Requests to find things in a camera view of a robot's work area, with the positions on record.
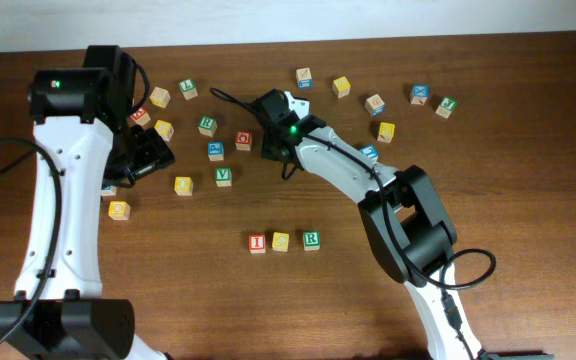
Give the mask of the yellow C letter block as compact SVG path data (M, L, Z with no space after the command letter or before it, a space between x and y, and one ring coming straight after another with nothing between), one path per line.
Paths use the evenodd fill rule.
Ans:
M277 252L287 252L290 235L288 233L274 232L272 236L272 249Z

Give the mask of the red I letter block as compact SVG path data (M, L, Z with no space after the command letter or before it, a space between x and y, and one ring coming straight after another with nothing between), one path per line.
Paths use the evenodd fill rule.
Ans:
M248 245L251 254L261 254L267 250L266 240L263 234L250 235Z

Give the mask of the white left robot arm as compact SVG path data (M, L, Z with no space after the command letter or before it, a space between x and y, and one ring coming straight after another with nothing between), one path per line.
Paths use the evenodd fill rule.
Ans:
M153 129L130 125L145 77L116 45L81 67L37 72L28 100L37 159L29 243L14 297L0 301L0 344L29 359L157 359L132 304L106 299L98 263L102 191L130 188L175 158Z

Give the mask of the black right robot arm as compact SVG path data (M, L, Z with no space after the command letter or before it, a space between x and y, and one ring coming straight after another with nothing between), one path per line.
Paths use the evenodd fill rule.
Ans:
M428 175L419 167L383 165L345 143L309 103L276 89L248 104L264 132L263 157L331 183L358 207L377 263L409 291L434 359L481 359L458 293L456 229Z

